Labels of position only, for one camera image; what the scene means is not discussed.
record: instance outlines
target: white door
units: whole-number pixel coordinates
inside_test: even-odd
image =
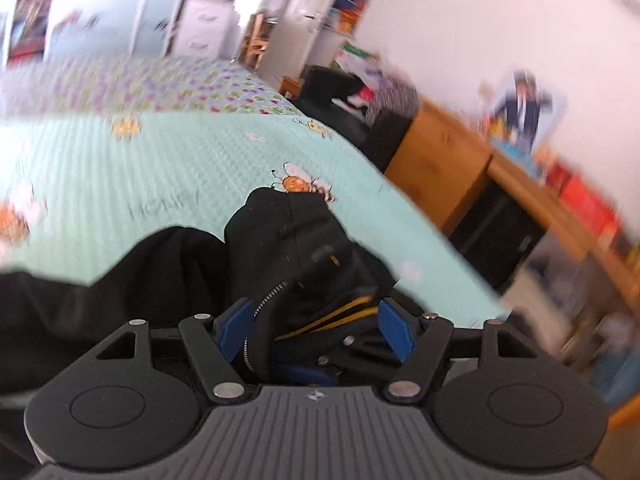
[[[289,0],[281,14],[258,74],[273,88],[286,75],[298,77],[311,51],[322,19],[335,0]]]

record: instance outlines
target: patterned quilt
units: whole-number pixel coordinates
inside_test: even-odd
[[[226,88],[253,81],[233,68],[231,74]],[[219,80],[206,77],[212,85]],[[244,88],[237,92],[261,95]],[[304,116],[142,112],[1,120],[0,261],[6,269],[92,282],[162,228],[193,226],[222,238],[260,186],[321,193],[349,236],[382,257],[424,308],[459,326],[500,313],[492,291],[421,212],[350,143]]]
[[[0,117],[142,111],[300,115],[258,77],[224,60],[91,57],[0,72]]]

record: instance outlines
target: wooden dresser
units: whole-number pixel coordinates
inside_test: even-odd
[[[554,233],[576,263],[592,256],[640,322],[640,280],[540,186],[459,120],[423,100],[414,123],[385,171],[445,234],[457,227],[482,190],[494,181],[536,222]]]
[[[482,191],[491,156],[472,131],[424,101],[385,176],[450,234]]]

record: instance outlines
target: bee print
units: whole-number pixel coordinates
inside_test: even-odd
[[[27,241],[30,228],[42,221],[47,213],[44,202],[33,199],[33,187],[22,182],[0,202],[0,264],[6,261],[13,247]]]
[[[117,137],[118,140],[131,140],[131,137],[136,136],[142,130],[140,121],[134,117],[127,117],[118,119],[113,123],[111,127],[111,135]]]
[[[282,169],[284,176],[279,177],[276,170],[271,170],[271,174],[278,180],[271,184],[272,189],[282,186],[285,193],[319,193],[327,203],[335,202],[335,196],[331,193],[331,185],[318,178],[312,178],[308,173],[293,164],[285,162]]]
[[[323,139],[331,139],[333,137],[331,130],[318,121],[315,121],[313,119],[311,119],[309,122],[301,121],[300,119],[293,119],[293,121],[298,124],[304,124],[313,133],[322,135]]]

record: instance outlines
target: light blue bedspread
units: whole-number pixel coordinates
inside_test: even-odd
[[[164,227],[193,226],[223,238],[249,193],[274,185],[322,192],[348,234],[382,257],[425,309],[468,327],[501,312],[431,223],[324,126],[258,114],[135,118],[141,129],[135,134],[134,121],[130,140],[113,133],[118,117],[0,123],[6,269],[89,283]]]

